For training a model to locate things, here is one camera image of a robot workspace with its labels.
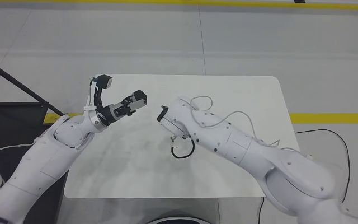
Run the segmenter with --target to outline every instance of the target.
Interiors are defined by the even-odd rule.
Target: floor
[[[0,4],[0,67],[66,113],[80,113],[99,73],[275,76],[290,113],[356,113],[358,11],[129,4]],[[0,81],[0,101],[33,101]],[[352,124],[329,128],[347,142],[358,215],[358,152]],[[339,197],[347,180],[334,135],[297,135],[331,170]],[[188,213],[212,223],[256,223],[260,198],[82,200],[64,198],[58,223],[138,223]],[[295,223],[269,203],[261,223]]]

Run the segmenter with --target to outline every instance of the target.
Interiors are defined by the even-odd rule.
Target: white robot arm
[[[67,172],[95,133],[147,104],[147,96],[138,90],[116,105],[103,107],[101,92],[110,87],[111,77],[101,75],[92,81],[98,87],[94,105],[89,105],[83,116],[65,115],[58,119],[35,140],[8,182],[0,188],[0,224],[23,223],[37,199]]]
[[[334,198],[334,181],[324,167],[294,149],[269,146],[190,102],[181,97],[162,106],[157,120],[174,138],[191,138],[248,171],[267,199],[285,214],[297,216],[299,224],[358,223]]]

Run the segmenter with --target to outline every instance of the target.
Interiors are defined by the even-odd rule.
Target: white table
[[[211,96],[212,111],[224,117],[245,111],[256,134],[267,143],[298,149],[290,117],[275,77],[116,75],[103,91],[103,105],[115,104],[143,90],[148,105],[97,134],[69,170],[64,189],[68,198],[223,198],[263,197],[257,182],[240,167],[201,147],[186,159],[171,155],[170,133],[156,121],[161,105],[178,96]],[[197,101],[204,107],[208,102]],[[252,133],[248,119],[228,119]],[[182,141],[179,155],[191,149]]]

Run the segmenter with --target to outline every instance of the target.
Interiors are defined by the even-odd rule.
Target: black pole
[[[15,86],[17,86],[18,88],[20,88],[22,91],[24,91],[25,93],[29,94],[30,96],[32,96],[33,98],[35,98],[38,102],[46,105],[49,109],[51,109],[53,112],[55,112],[56,114],[63,116],[65,115],[64,113],[62,113],[61,111],[59,111],[57,108],[55,108],[54,106],[52,106],[49,102],[47,102],[46,100],[44,100],[41,96],[37,95],[36,93],[34,93],[31,89],[27,88],[24,84],[22,84],[21,82],[19,82],[18,80],[16,80],[14,77],[12,77],[9,73],[5,72],[4,70],[2,70],[0,68],[0,76],[4,77],[6,80],[8,80],[9,82],[11,82],[12,84],[14,84]]]

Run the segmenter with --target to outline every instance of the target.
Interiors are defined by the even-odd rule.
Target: white cable
[[[250,125],[251,125],[251,128],[252,128],[253,136],[255,137],[255,139],[258,140],[258,143],[259,143],[259,144],[261,144],[261,145],[263,145],[263,146],[266,146],[266,147],[272,147],[272,148],[276,148],[276,147],[279,146],[280,140],[276,140],[276,141],[272,142],[271,144],[267,144],[267,143],[264,142],[263,140],[258,139],[258,138],[256,137],[255,128],[253,127],[253,123],[252,123],[252,120],[251,120],[250,116],[249,116],[248,114],[246,114],[245,112],[240,111],[240,110],[236,110],[236,111],[234,111],[234,112],[231,112],[229,115],[227,115],[224,119],[222,119],[220,122],[217,122],[216,124],[212,124],[212,125],[203,125],[203,124],[200,124],[200,123],[196,120],[196,118],[194,117],[194,114],[193,114],[193,112],[192,112],[193,110],[195,110],[194,106],[192,105],[192,101],[193,101],[194,99],[198,99],[198,98],[208,98],[208,99],[210,99],[210,102],[211,102],[210,107],[209,107],[208,109],[206,109],[205,111],[210,110],[210,109],[213,107],[213,100],[212,100],[212,98],[211,98],[210,96],[196,96],[196,97],[194,97],[194,98],[192,98],[192,99],[190,100],[190,103],[188,103],[187,101],[185,101],[185,100],[183,100],[183,99],[181,99],[181,100],[183,100],[184,102],[186,102],[187,104],[190,105],[190,114],[191,114],[193,120],[194,120],[199,126],[201,126],[202,128],[212,128],[212,127],[214,127],[214,126],[220,124],[221,122],[225,121],[225,120],[226,120],[228,117],[230,117],[231,115],[233,115],[233,114],[235,114],[235,113],[241,113],[241,114],[244,114],[244,115],[248,118],[248,120],[250,121]],[[292,151],[295,151],[295,152],[300,153],[298,150],[295,150],[294,148],[289,148],[289,147],[281,148],[281,150],[292,150]]]
[[[0,148],[0,150],[4,150],[6,148],[12,148],[12,147],[23,147],[23,146],[32,146],[33,144],[35,144],[35,141],[32,142],[31,144],[17,144],[15,146],[6,146],[6,147],[2,147]]]
[[[254,127],[253,127],[253,123],[252,123],[252,120],[251,120],[250,116],[249,116],[248,114],[246,114],[245,112],[240,111],[240,110],[236,110],[236,111],[234,111],[234,112],[231,112],[229,115],[227,115],[224,119],[222,119],[221,121],[217,122],[216,124],[202,126],[202,124],[200,124],[200,123],[196,120],[196,118],[194,117],[194,114],[193,114],[193,112],[192,112],[192,111],[193,111],[192,101],[193,101],[194,99],[198,99],[198,98],[208,98],[208,99],[210,99],[211,105],[210,105],[210,107],[209,107],[208,109],[206,109],[205,111],[211,109],[211,107],[213,106],[213,100],[212,100],[212,98],[211,98],[210,96],[197,96],[197,97],[194,97],[194,98],[192,98],[192,99],[190,100],[190,103],[189,103],[189,104],[190,104],[190,106],[191,106],[191,107],[190,107],[191,116],[192,116],[193,120],[194,120],[199,126],[201,126],[201,127],[203,127],[203,128],[212,128],[212,127],[214,127],[214,126],[217,126],[218,124],[221,124],[223,121],[225,121],[226,119],[228,119],[231,115],[233,115],[233,114],[235,114],[235,113],[241,113],[241,114],[244,114],[244,115],[248,118],[248,120],[250,121],[250,125],[251,125],[251,128],[252,128],[253,136],[254,136],[255,138],[257,138],[257,137],[256,137],[256,133],[255,133],[255,129],[254,129]]]

